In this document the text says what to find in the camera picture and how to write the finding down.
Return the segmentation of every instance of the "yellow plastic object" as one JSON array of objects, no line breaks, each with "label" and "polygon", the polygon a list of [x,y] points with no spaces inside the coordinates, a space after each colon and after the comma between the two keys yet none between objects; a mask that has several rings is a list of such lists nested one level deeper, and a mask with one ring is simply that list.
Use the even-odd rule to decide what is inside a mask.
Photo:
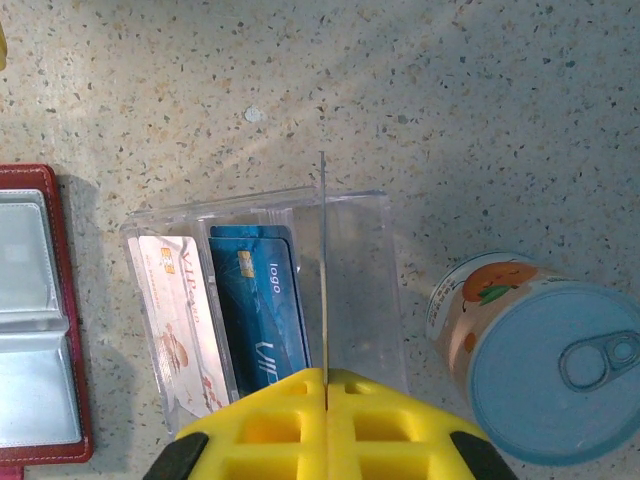
[{"label": "yellow plastic object", "polygon": [[476,426],[345,370],[306,369],[178,435],[209,436],[189,480],[473,480],[451,432]]},{"label": "yellow plastic object", "polygon": [[0,24],[0,70],[7,66],[7,40],[4,38],[2,24]]}]

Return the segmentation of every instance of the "food can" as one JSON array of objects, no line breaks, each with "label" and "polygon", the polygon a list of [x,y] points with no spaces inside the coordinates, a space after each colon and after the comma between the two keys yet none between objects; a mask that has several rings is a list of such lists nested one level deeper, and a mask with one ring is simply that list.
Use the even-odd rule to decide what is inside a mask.
[{"label": "food can", "polygon": [[484,253],[437,285],[427,336],[480,426],[524,461],[592,460],[640,427],[640,307],[626,295]]}]

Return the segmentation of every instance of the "terrazzo countertop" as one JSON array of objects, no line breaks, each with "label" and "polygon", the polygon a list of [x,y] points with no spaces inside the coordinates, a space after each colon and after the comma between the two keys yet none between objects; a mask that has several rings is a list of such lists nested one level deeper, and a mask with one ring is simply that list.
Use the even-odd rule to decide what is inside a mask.
[{"label": "terrazzo countertop", "polygon": [[[456,259],[518,250],[640,287],[637,2],[323,3],[2,3],[2,160],[61,175],[97,437],[90,463],[27,478],[139,479],[165,441],[127,213],[311,184],[320,149],[330,188],[391,197],[418,398],[469,416],[424,332]],[[512,464],[522,480],[631,480],[638,450]]]}]

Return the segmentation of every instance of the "red wallet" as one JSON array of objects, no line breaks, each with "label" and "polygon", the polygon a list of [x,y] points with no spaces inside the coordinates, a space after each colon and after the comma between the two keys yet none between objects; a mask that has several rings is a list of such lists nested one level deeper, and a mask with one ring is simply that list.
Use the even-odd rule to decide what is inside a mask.
[{"label": "red wallet", "polygon": [[0,165],[0,479],[93,454],[60,194],[46,165]]}]

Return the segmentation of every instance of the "clear plastic box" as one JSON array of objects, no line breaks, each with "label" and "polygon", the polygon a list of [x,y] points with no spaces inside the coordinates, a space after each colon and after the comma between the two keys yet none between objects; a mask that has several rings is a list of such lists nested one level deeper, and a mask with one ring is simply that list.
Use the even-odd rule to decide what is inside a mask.
[{"label": "clear plastic box", "polygon": [[[303,187],[211,203],[135,212],[122,226],[130,270],[145,311],[145,329],[171,435],[196,419],[177,399],[175,369],[159,340],[161,325],[142,274],[138,240],[145,236],[193,237],[207,286],[228,402],[238,392],[226,341],[209,249],[212,225],[286,225],[294,240],[298,284],[313,366],[322,365],[320,300],[321,198]],[[346,368],[407,392],[401,342],[398,284],[387,196],[380,191],[327,196],[327,280],[330,365]],[[193,318],[189,328],[193,335]]]}]

